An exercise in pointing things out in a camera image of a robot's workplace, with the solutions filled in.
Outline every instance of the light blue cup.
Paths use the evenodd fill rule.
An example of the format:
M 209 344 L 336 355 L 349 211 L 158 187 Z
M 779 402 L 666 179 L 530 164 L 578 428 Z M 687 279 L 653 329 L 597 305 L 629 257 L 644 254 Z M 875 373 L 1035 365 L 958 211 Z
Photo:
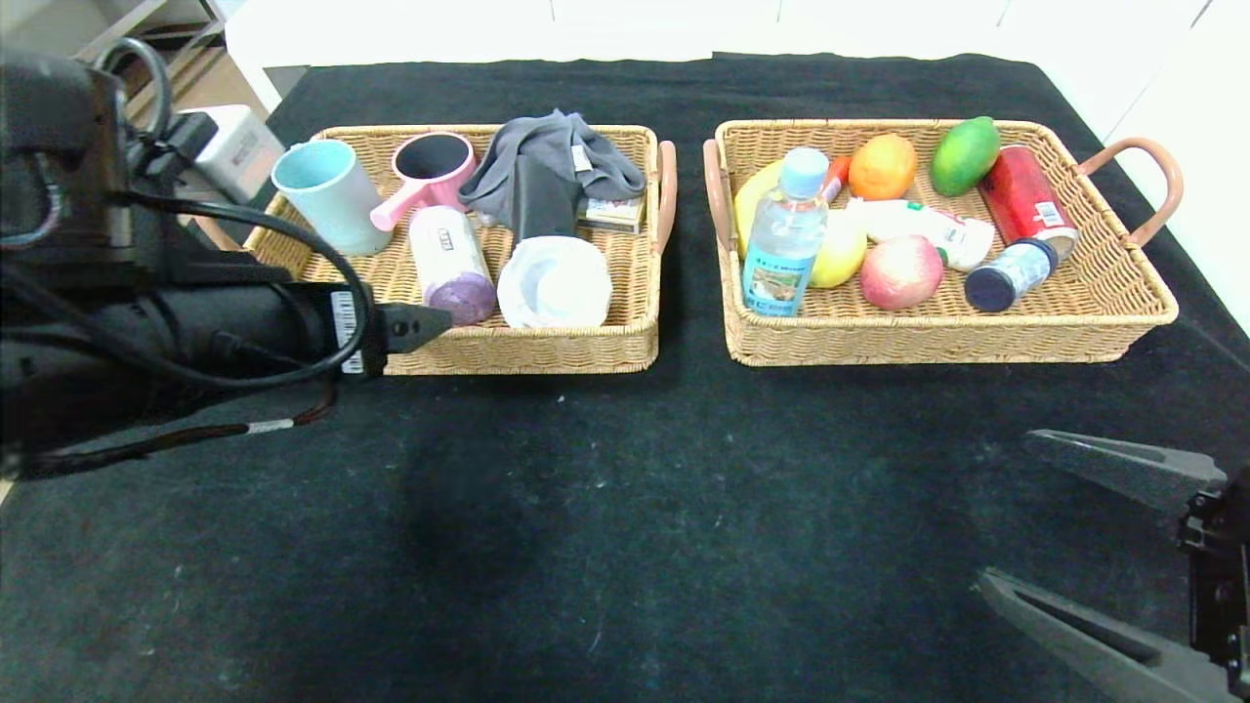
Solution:
M 278 159 L 269 178 L 341 254 L 365 256 L 390 244 L 390 233 L 369 220 L 382 199 L 348 143 L 319 139 L 296 144 Z

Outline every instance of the green mango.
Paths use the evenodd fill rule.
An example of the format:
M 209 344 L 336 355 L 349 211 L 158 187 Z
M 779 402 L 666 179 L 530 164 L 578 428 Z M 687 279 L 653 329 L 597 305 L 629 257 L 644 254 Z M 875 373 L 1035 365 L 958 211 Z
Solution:
M 962 195 L 990 173 L 1001 146 L 1002 138 L 991 118 L 964 120 L 938 144 L 929 163 L 929 181 L 948 198 Z

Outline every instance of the pink cup handle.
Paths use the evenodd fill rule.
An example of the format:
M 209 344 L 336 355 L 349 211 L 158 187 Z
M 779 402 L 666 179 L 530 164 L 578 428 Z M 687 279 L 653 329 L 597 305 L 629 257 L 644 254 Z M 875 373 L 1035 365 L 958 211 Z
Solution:
M 424 180 L 405 180 L 395 195 L 391 195 L 385 203 L 370 210 L 369 219 L 374 223 L 374 226 L 382 231 L 395 229 L 399 220 L 421 203 L 425 196 L 426 185 L 429 184 Z

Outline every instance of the white device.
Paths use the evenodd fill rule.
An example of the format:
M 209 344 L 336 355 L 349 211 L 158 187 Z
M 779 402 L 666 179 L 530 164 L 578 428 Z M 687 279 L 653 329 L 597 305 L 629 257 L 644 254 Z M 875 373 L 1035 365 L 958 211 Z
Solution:
M 200 108 L 218 125 L 212 140 L 195 158 L 195 166 L 179 176 L 178 196 L 246 203 L 269 180 L 269 171 L 285 150 L 248 105 Z

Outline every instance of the wicker basket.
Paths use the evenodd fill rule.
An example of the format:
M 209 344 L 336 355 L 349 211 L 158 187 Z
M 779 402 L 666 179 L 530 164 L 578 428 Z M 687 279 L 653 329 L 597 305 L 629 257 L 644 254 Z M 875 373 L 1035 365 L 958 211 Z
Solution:
M 1176 319 L 1176 299 L 1141 253 L 1180 200 L 1180 171 L 1158 144 L 1132 139 L 1078 165 L 1045 126 L 999 121 L 1004 144 L 1032 149 L 1081 231 L 1075 254 L 1038 290 L 1010 310 L 980 313 L 964 299 L 964 274 L 948 270 L 928 301 L 885 311 L 864 300 L 859 276 L 828 290 L 810 289 L 799 316 L 762 316 L 742 303 L 741 263 L 730 208 L 731 193 L 755 171 L 795 146 L 851 154 L 868 139 L 898 133 L 915 145 L 916 181 L 906 198 L 960 215 L 991 220 L 976 190 L 942 198 L 929 184 L 928 164 L 958 120 L 730 121 L 704 144 L 708 201 L 719 240 L 725 341 L 730 355 L 751 367 L 821 364 L 916 364 L 1002 362 L 1109 362 L 1155 325 Z M 1168 200 L 1132 235 L 1090 183 L 1089 175 L 1138 146 L 1168 178 Z M 845 204 L 846 194 L 835 206 Z M 1002 249 L 996 241 L 992 255 Z
M 391 153 L 405 139 L 426 131 L 465 135 L 479 154 L 486 151 L 499 125 L 342 126 L 312 139 L 340 139 L 356 150 L 365 170 L 382 193 L 394 193 L 398 176 Z M 584 229 L 608 259 L 612 300 L 608 320 L 598 328 L 512 329 L 496 308 L 481 324 L 459 326 L 410 354 L 392 354 L 386 373 L 426 374 L 614 374 L 640 372 L 659 354 L 660 255 L 672 229 L 676 206 L 676 158 L 672 144 L 656 144 L 655 133 L 641 126 L 595 126 L 646 174 L 646 213 L 642 234 Z M 281 195 L 266 210 L 306 226 Z M 512 234 L 502 226 L 478 231 L 491 278 L 508 260 Z M 339 280 L 324 258 L 278 233 L 258 228 L 245 245 L 265 264 L 284 266 L 298 280 Z M 421 303 L 422 286 L 408 244 L 408 220 L 396 225 L 390 245 L 374 256 L 356 256 L 351 265 L 374 288 L 379 301 Z

